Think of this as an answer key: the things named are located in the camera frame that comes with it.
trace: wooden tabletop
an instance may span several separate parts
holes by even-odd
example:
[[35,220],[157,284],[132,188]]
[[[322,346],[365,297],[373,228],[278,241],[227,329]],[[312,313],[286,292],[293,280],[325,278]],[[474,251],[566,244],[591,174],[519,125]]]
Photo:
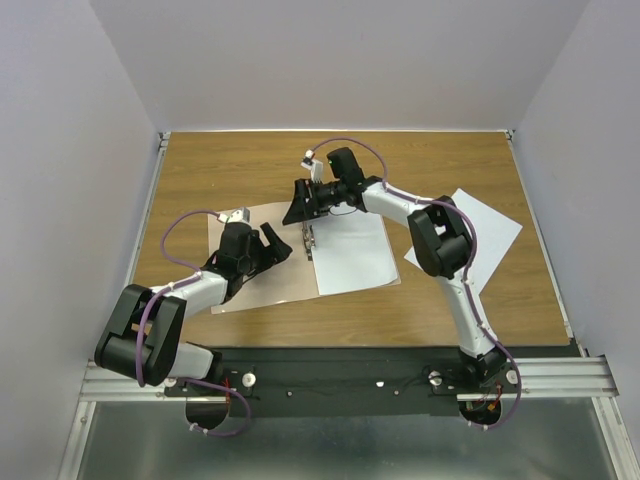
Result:
[[[293,181],[305,177],[304,152],[328,132],[173,133],[158,180],[135,283],[153,286],[189,275],[166,261],[159,241],[190,210],[227,210],[290,201]],[[429,197],[462,188],[520,223],[523,229],[481,299],[507,345],[568,343],[549,272],[511,152],[502,133],[353,133],[389,165],[389,181]],[[319,150],[319,158],[346,143]],[[377,160],[353,146],[366,175]],[[212,346],[457,345],[447,303],[436,284],[403,259],[409,232],[385,219],[402,283],[362,292],[212,315],[185,322],[183,341]],[[207,219],[186,219],[167,241],[178,258],[202,265],[208,257]]]

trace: wire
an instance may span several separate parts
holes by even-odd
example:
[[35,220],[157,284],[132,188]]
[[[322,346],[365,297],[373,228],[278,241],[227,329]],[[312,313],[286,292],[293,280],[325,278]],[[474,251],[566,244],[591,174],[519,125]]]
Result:
[[164,258],[169,260],[171,263],[175,263],[176,265],[182,265],[183,267],[190,268],[194,272],[199,272],[200,271],[200,267],[198,267],[197,265],[194,265],[193,263],[187,262],[185,260],[180,260],[179,258],[176,258],[176,257],[174,257],[172,255],[169,255],[169,253],[167,252],[167,249],[165,247],[165,242],[167,241],[167,237],[169,236],[171,231],[180,222],[182,222],[182,220],[184,220],[185,218],[191,217],[192,215],[198,215],[200,213],[206,213],[207,215],[213,215],[216,218],[220,217],[220,214],[218,212],[214,212],[213,210],[193,210],[191,212],[187,212],[184,215],[178,217],[171,225],[169,225],[169,228],[167,228],[167,230],[164,232],[164,235],[162,235],[162,238],[160,239],[160,251],[162,252],[162,255],[164,255]]
[[187,383],[192,383],[194,385],[199,385],[201,387],[211,388],[212,390],[218,390],[219,392],[224,392],[227,395],[233,395],[238,400],[240,400],[242,402],[242,405],[244,406],[244,411],[245,411],[244,422],[242,423],[242,425],[240,425],[238,428],[234,430],[230,430],[228,432],[216,432],[215,430],[208,430],[206,428],[202,428],[197,423],[191,424],[192,430],[197,430],[198,432],[202,432],[205,435],[208,435],[209,437],[235,437],[236,435],[239,435],[242,432],[244,432],[251,425],[251,415],[252,415],[251,405],[249,405],[249,402],[247,401],[246,398],[244,398],[240,393],[235,391],[233,388],[224,387],[222,385],[216,385],[215,383],[205,382],[204,380],[197,380],[195,378],[182,378],[180,380],[185,381]]
[[518,368],[518,365],[515,359],[513,358],[513,355],[511,355],[509,350],[507,350],[507,348],[504,345],[502,345],[502,343],[500,343],[500,341],[498,341],[496,337],[491,335],[491,333],[489,333],[489,331],[484,327],[482,323],[482,319],[480,318],[480,312],[478,311],[478,307],[475,303],[475,300],[473,299],[473,293],[471,292],[471,287],[469,285],[469,269],[471,268],[471,265],[473,264],[473,261],[475,260],[476,254],[478,252],[478,241],[477,241],[478,235],[475,227],[473,226],[473,223],[471,222],[471,219],[462,210],[460,210],[459,208],[449,203],[441,202],[439,200],[432,200],[432,199],[418,197],[416,195],[403,192],[402,190],[399,190],[389,185],[387,181],[389,176],[389,169],[387,167],[387,162],[384,160],[382,155],[380,155],[373,147],[367,145],[364,142],[361,142],[360,140],[356,140],[355,138],[351,138],[351,137],[333,137],[323,142],[320,142],[311,150],[315,153],[315,151],[318,148],[322,147],[323,145],[326,145],[327,143],[330,143],[330,142],[337,142],[337,141],[351,142],[351,143],[355,143],[356,145],[360,145],[361,147],[371,152],[380,161],[380,164],[382,165],[382,170],[383,170],[382,186],[386,192],[389,192],[392,195],[395,195],[396,197],[401,198],[403,200],[414,202],[418,205],[438,205],[440,207],[447,208],[452,212],[456,213],[457,215],[459,215],[463,219],[463,221],[466,223],[467,227],[469,228],[469,231],[471,233],[471,253],[469,255],[469,260],[467,261],[467,264],[465,265],[462,271],[462,283],[464,285],[464,291],[469,301],[469,306],[471,307],[471,312],[473,313],[473,317],[476,321],[476,324],[478,325],[478,328],[482,331],[484,336],[498,350],[500,350],[504,354],[504,356],[509,360],[513,370],[516,373],[516,378],[517,378],[516,399],[513,405],[511,406],[511,408],[509,409],[509,411],[507,412],[507,414],[504,417],[500,418],[500,420],[498,420],[498,422],[494,423],[493,425],[478,425],[478,426],[486,430],[489,430],[489,429],[497,428],[501,425],[504,425],[513,416],[518,406],[520,405],[520,399],[522,397],[522,376],[520,374],[520,369]]
[[358,211],[357,208],[354,208],[353,210],[351,210],[350,212],[344,212],[344,213],[333,213],[331,211],[331,208],[329,209],[329,215],[333,215],[334,217],[342,217],[343,215],[351,215],[352,213],[356,213]]

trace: small white object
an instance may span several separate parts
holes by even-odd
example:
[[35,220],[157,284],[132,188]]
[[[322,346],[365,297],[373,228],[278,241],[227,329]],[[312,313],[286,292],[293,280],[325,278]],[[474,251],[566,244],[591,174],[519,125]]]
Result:
[[318,183],[322,181],[324,164],[318,160],[311,160],[311,181]]
[[507,372],[507,382],[511,385],[516,385],[518,383],[518,375],[516,375],[515,370],[509,370]]
[[249,223],[249,219],[251,218],[251,212],[247,207],[241,207],[237,210],[234,210],[233,213],[227,219],[227,222],[244,222]]
[[256,376],[249,372],[249,373],[245,373],[242,376],[242,385],[244,385],[247,388],[251,388],[256,384]]

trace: white cardboard wall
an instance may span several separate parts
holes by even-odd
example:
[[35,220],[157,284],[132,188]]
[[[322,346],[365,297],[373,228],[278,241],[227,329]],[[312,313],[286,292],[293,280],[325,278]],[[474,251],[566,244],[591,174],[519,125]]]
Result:
[[58,473],[156,139],[84,0],[0,16],[0,476]]
[[91,0],[161,130],[513,128],[586,0]]
[[515,135],[571,324],[640,451],[640,3],[593,0]]

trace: purple cable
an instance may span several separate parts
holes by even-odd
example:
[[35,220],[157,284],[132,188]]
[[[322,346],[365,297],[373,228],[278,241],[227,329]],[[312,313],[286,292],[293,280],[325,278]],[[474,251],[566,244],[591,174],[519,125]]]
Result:
[[194,272],[199,272],[200,267],[198,267],[197,265],[194,265],[193,263],[189,263],[184,260],[180,260],[179,258],[176,258],[172,255],[169,255],[169,253],[167,253],[166,247],[164,246],[164,243],[166,242],[167,237],[169,236],[169,234],[175,228],[176,225],[178,225],[185,218],[190,217],[192,215],[197,215],[199,213],[206,213],[207,215],[213,215],[216,218],[220,216],[218,212],[214,212],[213,210],[193,210],[192,212],[187,212],[181,217],[178,217],[176,221],[174,221],[171,225],[169,225],[169,228],[167,228],[167,231],[164,232],[164,235],[162,235],[162,239],[160,240],[160,251],[162,252],[162,255],[164,255],[164,258],[169,260],[171,263],[175,263],[176,265],[182,265],[183,267],[190,268]]
[[236,398],[238,398],[242,402],[242,405],[244,405],[244,410],[245,410],[244,423],[240,425],[238,428],[236,428],[235,430],[231,430],[229,432],[216,432],[214,430],[207,430],[205,432],[204,428],[202,428],[200,425],[196,423],[193,423],[191,425],[194,430],[202,432],[205,435],[208,435],[210,437],[234,437],[244,432],[247,428],[249,428],[249,425],[251,425],[251,406],[249,405],[249,402],[247,402],[247,399],[244,398],[240,393],[236,392],[232,388],[223,387],[222,385],[216,385],[214,383],[205,382],[203,380],[196,380],[194,378],[183,378],[182,380],[184,380],[185,382],[193,383],[194,385],[200,385],[202,387],[207,387],[213,390],[218,390],[220,392],[225,392],[225,393],[234,395]]
[[426,198],[415,197],[413,195],[405,194],[404,192],[401,192],[393,188],[387,182],[387,177],[389,175],[387,162],[385,162],[384,158],[382,158],[382,155],[380,155],[375,149],[373,149],[373,147],[367,145],[364,142],[361,142],[360,140],[356,140],[355,138],[351,138],[351,137],[333,137],[333,138],[324,140],[323,142],[320,142],[311,150],[315,152],[318,148],[322,147],[323,145],[326,145],[327,143],[330,143],[330,142],[336,142],[336,141],[355,143],[356,145],[360,145],[361,147],[365,148],[366,150],[369,150],[371,153],[373,153],[373,155],[375,155],[375,157],[380,161],[380,164],[382,165],[382,170],[383,170],[382,186],[384,187],[385,191],[391,193],[392,195],[395,195],[398,198],[402,198],[403,200],[407,200],[409,202],[417,202],[420,205],[438,205],[444,208],[448,208],[452,212],[460,215],[460,217],[467,224],[467,227],[469,227],[469,231],[471,232],[471,253],[469,255],[469,261],[467,262],[467,264],[464,267],[464,270],[462,271],[462,281],[464,284],[464,290],[467,295],[467,299],[469,300],[469,305],[471,306],[471,311],[473,312],[473,316],[475,318],[476,323],[478,324],[478,327],[480,328],[484,336],[487,337],[487,339],[489,339],[489,341],[493,343],[496,346],[496,348],[505,355],[505,357],[507,357],[509,362],[511,362],[511,366],[513,367],[513,370],[516,372],[516,378],[517,378],[516,399],[513,403],[513,406],[509,409],[509,411],[506,413],[504,417],[498,420],[498,422],[494,423],[493,425],[483,425],[481,427],[485,428],[486,430],[491,430],[493,428],[503,425],[513,416],[516,409],[518,408],[518,405],[520,404],[520,399],[522,397],[522,376],[520,375],[520,369],[518,368],[518,364],[513,358],[513,355],[511,355],[509,350],[507,350],[507,348],[504,345],[502,345],[502,343],[500,343],[497,338],[491,335],[487,331],[487,329],[482,326],[482,319],[480,318],[480,312],[478,312],[478,307],[476,306],[475,300],[473,299],[471,287],[467,283],[467,280],[469,278],[469,269],[471,268],[471,265],[473,264],[473,261],[476,258],[476,253],[478,252],[478,242],[476,240],[477,239],[476,229],[473,226],[471,219],[462,210],[460,210],[457,207],[454,207],[449,203],[440,202],[438,200],[428,200]]

